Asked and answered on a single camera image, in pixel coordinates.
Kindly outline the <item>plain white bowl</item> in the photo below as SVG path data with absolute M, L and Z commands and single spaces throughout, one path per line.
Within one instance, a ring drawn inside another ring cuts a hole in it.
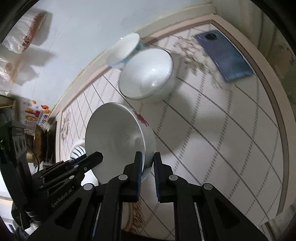
M 86 155 L 101 152 L 103 161 L 92 168 L 101 184 L 123 173 L 133 163 L 136 152 L 142 153 L 142 180 L 152 168 L 157 151 L 156 137 L 148 122 L 134 109 L 109 102 L 91 116 L 85 133 Z

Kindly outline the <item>white plate blue leaf rim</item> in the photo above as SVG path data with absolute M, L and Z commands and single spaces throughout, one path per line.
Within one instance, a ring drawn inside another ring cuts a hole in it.
M 69 158 L 70 158 L 70 160 L 75 160 L 75 159 L 83 156 L 84 154 L 86 154 L 85 140 L 79 139 L 76 142 L 74 142 L 74 144 L 70 150 Z

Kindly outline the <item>patterned table mat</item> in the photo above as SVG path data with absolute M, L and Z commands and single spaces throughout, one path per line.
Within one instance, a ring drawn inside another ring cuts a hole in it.
M 177 66 L 176 90 L 160 102 L 127 99 L 118 88 L 120 71 L 100 71 L 61 114 L 59 159 L 69 159 L 98 107 L 126 104 L 149 123 L 176 175 L 212 183 L 272 239 L 269 221 L 285 201 L 285 129 L 262 73 L 227 83 L 202 53 L 194 36 L 213 30 L 222 28 L 205 23 L 152 42 L 172 53 Z

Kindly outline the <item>white bowl thin dark rim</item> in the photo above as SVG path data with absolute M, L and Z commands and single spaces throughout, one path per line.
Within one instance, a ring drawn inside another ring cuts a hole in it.
M 147 48 L 126 63 L 118 88 L 130 100 L 158 102 L 174 91 L 179 60 L 161 48 Z

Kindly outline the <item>white bowl blue pattern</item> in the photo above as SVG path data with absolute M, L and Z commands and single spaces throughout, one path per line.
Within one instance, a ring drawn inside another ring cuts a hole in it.
M 106 64 L 122 70 L 126 63 L 144 48 L 138 33 L 130 33 L 121 38 L 107 53 Z

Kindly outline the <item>blue smartphone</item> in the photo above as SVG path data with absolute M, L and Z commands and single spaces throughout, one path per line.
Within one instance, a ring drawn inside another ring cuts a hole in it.
M 218 30 L 197 34 L 194 38 L 214 62 L 225 82 L 253 75 L 244 57 Z

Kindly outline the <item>hanging plastic food bags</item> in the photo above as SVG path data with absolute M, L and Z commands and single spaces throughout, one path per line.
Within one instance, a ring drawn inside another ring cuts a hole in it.
M 1 92 L 8 94 L 16 82 L 25 52 L 36 37 L 47 13 L 29 10 L 12 27 L 1 43 Z

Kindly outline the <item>colourful wall sticker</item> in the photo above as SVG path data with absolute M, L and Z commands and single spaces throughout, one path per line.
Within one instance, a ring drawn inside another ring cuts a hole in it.
M 20 101 L 20 120 L 27 126 L 44 127 L 52 108 L 40 101 L 22 98 Z

